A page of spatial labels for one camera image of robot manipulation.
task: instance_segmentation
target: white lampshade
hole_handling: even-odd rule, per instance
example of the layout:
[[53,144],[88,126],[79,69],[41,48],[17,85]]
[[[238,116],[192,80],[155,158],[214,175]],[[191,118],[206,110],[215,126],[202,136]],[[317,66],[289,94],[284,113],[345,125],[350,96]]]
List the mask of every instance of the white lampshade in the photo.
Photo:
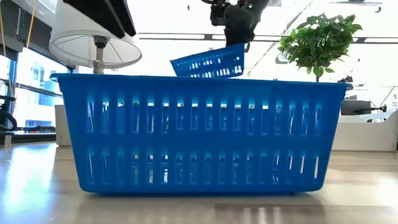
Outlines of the white lampshade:
[[132,65],[142,57],[135,38],[126,34],[119,39],[69,4],[58,1],[49,45],[54,56],[66,63],[92,68],[96,58],[94,35],[109,39],[103,51],[106,68]]

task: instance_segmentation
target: table surface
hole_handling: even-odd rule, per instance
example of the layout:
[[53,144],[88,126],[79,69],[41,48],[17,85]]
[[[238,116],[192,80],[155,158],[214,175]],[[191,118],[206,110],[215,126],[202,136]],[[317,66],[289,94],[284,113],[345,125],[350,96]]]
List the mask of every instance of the table surface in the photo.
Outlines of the table surface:
[[334,152],[318,192],[105,197],[80,190],[70,148],[0,149],[0,223],[398,223],[398,156]]

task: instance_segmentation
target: small blue basket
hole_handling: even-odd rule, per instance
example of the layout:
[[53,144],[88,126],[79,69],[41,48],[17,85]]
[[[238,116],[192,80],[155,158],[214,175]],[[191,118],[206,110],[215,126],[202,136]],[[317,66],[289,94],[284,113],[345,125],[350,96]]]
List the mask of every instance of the small blue basket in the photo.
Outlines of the small blue basket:
[[170,61],[178,77],[231,78],[244,71],[244,44]]
[[319,190],[345,83],[53,74],[81,189]]

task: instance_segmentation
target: blue plastic basket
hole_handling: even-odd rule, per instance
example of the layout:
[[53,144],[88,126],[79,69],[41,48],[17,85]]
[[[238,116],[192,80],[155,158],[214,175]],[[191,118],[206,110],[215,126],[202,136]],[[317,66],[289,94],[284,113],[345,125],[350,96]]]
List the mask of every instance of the blue plastic basket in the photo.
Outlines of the blue plastic basket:
[[345,83],[53,74],[80,187],[101,193],[322,187]]
[[170,61],[178,77],[231,78],[244,70],[244,44]]

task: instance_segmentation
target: robotic arm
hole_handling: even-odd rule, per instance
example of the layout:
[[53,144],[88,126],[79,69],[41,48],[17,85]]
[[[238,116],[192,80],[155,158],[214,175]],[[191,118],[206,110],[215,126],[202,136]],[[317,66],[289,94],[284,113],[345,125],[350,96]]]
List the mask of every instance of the robotic arm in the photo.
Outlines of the robotic arm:
[[[137,34],[127,0],[63,0],[97,22],[116,37],[124,33]],[[228,0],[202,0],[211,4],[210,21],[213,26],[225,26],[226,46],[250,43],[261,13],[270,0],[238,0],[232,5]]]

